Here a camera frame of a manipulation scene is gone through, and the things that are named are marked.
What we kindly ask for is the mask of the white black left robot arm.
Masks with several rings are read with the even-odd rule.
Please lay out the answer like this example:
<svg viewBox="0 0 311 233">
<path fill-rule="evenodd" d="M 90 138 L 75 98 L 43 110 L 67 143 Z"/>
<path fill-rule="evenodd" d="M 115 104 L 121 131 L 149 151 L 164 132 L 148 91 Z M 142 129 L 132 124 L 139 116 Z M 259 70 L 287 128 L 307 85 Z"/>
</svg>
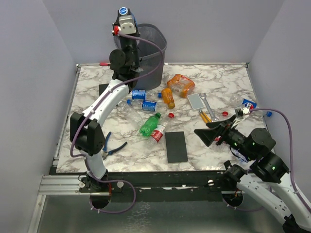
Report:
<svg viewBox="0 0 311 233">
<path fill-rule="evenodd" d="M 102 126 L 116 105 L 136 86 L 139 73 L 139 56 L 136 38 L 139 37 L 137 23 L 130 9 L 122 7 L 113 23 L 112 34 L 120 41 L 121 48 L 109 55 L 113 76 L 105 91 L 82 113 L 74 112 L 70 117 L 70 155 L 77 149 L 92 177 L 90 185 L 100 192 L 106 189 L 107 169 L 102 158 L 105 137 Z"/>
</svg>

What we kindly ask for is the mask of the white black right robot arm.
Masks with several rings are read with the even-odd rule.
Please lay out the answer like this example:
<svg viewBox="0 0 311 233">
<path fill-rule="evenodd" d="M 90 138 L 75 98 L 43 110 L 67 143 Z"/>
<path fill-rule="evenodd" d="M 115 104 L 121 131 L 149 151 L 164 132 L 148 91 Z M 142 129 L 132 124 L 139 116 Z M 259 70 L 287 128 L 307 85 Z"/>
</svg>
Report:
<svg viewBox="0 0 311 233">
<path fill-rule="evenodd" d="M 226 169 L 223 184 L 229 190 L 237 188 L 248 194 L 269 211 L 282 224 L 286 233 L 309 233 L 311 231 L 311 204 L 291 180 L 291 172 L 283 160 L 272 152 L 276 142 L 265 128 L 255 128 L 248 136 L 236 127 L 245 118 L 233 116 L 228 120 L 207 123 L 207 128 L 196 129 L 206 146 L 215 139 L 216 144 L 226 143 L 248 161 L 250 169 L 273 190 L 262 187 L 241 166 L 234 164 Z"/>
</svg>

